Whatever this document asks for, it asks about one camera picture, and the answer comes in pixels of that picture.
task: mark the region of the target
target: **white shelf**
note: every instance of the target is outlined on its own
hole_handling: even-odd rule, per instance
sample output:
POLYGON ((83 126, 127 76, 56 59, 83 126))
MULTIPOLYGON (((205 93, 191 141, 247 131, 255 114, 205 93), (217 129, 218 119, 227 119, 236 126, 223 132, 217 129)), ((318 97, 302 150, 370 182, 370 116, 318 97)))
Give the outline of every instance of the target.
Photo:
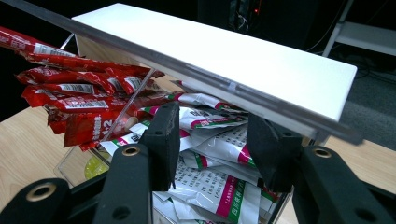
POLYGON ((396 56, 396 31, 345 21, 335 42, 396 56))

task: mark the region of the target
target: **white panel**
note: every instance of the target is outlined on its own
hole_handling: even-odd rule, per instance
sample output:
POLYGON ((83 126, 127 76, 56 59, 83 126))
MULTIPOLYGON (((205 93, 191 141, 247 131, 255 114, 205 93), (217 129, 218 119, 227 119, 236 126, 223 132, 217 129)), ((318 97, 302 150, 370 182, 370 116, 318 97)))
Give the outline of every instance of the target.
POLYGON ((396 31, 346 21, 336 42, 396 56, 396 31))
POLYGON ((350 64, 123 4, 73 20, 334 120, 356 73, 350 64))

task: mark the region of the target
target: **dark background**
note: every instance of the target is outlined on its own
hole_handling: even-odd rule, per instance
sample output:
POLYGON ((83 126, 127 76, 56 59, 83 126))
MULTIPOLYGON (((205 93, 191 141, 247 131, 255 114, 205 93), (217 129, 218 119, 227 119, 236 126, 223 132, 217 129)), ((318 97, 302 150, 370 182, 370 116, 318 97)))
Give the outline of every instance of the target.
MULTIPOLYGON (((68 18, 114 3, 124 3, 218 26, 313 53, 324 49, 334 26, 333 22, 338 19, 340 8, 346 3, 344 0, 263 0, 258 7, 259 15, 253 13, 250 16, 247 15, 250 22, 249 30, 241 31, 235 30, 234 26, 230 25, 229 8, 230 3, 233 2, 230 0, 31 0, 28 2, 68 18)), ((347 19, 396 30, 394 5, 394 1, 356 0, 347 19)), ((0 26, 29 35, 53 46, 60 47, 70 35, 63 29, 5 3, 0 3, 0 15, 0 26)), ((376 63, 388 70, 395 69, 394 57, 367 50, 361 50, 360 54, 373 58, 376 63)), ((0 49, 1 82, 3 84, 0 121, 29 106, 21 98, 24 86, 18 82, 14 75, 36 66, 36 64, 26 62, 9 49, 0 49)))

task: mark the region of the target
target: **gray floor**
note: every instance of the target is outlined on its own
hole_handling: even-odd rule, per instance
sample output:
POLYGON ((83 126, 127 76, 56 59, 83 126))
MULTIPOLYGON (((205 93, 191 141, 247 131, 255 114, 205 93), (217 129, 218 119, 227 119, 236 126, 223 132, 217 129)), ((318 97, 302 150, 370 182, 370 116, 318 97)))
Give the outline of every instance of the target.
POLYGON ((378 72, 380 69, 370 65, 370 59, 365 61, 369 63, 364 67, 355 64, 360 69, 340 122, 365 139, 396 150, 396 71, 378 72))

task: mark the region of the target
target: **red wrapper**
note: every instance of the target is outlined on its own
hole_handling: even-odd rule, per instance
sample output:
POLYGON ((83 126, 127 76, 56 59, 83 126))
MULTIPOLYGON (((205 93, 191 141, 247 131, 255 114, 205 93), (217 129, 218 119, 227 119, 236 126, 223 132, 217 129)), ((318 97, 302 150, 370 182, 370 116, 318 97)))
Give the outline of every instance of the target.
POLYGON ((114 96, 83 95, 57 100, 53 105, 66 113, 103 113, 122 110, 127 103, 128 99, 114 96))
MULTIPOLYGON (((142 85, 142 77, 139 72, 128 73, 116 68, 107 68, 106 71, 110 76, 117 79, 122 88, 129 95, 137 91, 142 85)), ((149 79, 142 92, 144 91, 161 91, 161 88, 155 84, 154 80, 149 79)))
MULTIPOLYGON (((120 111, 110 111, 71 115, 66 122, 64 147, 100 141, 109 132, 119 114, 120 111)), ((129 110, 127 115, 117 123, 110 136, 114 137, 128 133, 130 127, 147 117, 147 113, 142 113, 142 111, 129 110)))
POLYGON ((50 44, 37 40, 29 35, 10 30, 0 26, 0 47, 12 49, 19 53, 45 53, 54 55, 67 55, 75 57, 76 55, 65 50, 55 48, 50 44))
POLYGON ((66 121, 67 118, 70 116, 70 114, 64 113, 56 108, 47 108, 45 106, 47 113, 48 113, 48 124, 50 124, 53 121, 66 121))
POLYGON ((30 85, 25 87, 21 97, 26 100, 30 107, 38 107, 48 104, 51 105, 52 102, 70 96, 66 96, 57 92, 47 91, 38 86, 30 85))
POLYGON ((125 92, 120 83, 107 73, 78 72, 78 75, 87 82, 101 86, 109 95, 125 92))
POLYGON ((49 123, 49 126, 54 134, 61 134, 66 132, 66 120, 52 121, 49 123))
MULTIPOLYGON (((150 68, 138 65, 103 62, 79 57, 68 57, 63 55, 26 53, 22 56, 26 59, 26 61, 31 63, 38 63, 46 66, 54 66, 79 72, 104 73, 107 68, 115 68, 126 71, 127 73, 139 74, 139 76, 144 77, 150 70, 150 68)), ((164 75, 164 73, 156 72, 153 75, 155 75, 154 77, 161 77, 164 75)))
POLYGON ((32 80, 34 83, 78 83, 84 82, 84 79, 79 77, 78 72, 40 66, 37 68, 28 69, 16 75, 17 80, 22 84, 23 80, 32 80))
POLYGON ((81 151, 88 151, 90 149, 96 148, 99 146, 100 141, 91 141, 88 143, 82 143, 79 146, 79 148, 81 149, 81 151))
POLYGON ((85 94, 99 95, 104 93, 92 84, 68 83, 68 84, 39 84, 39 88, 47 91, 58 92, 69 96, 80 96, 85 94))

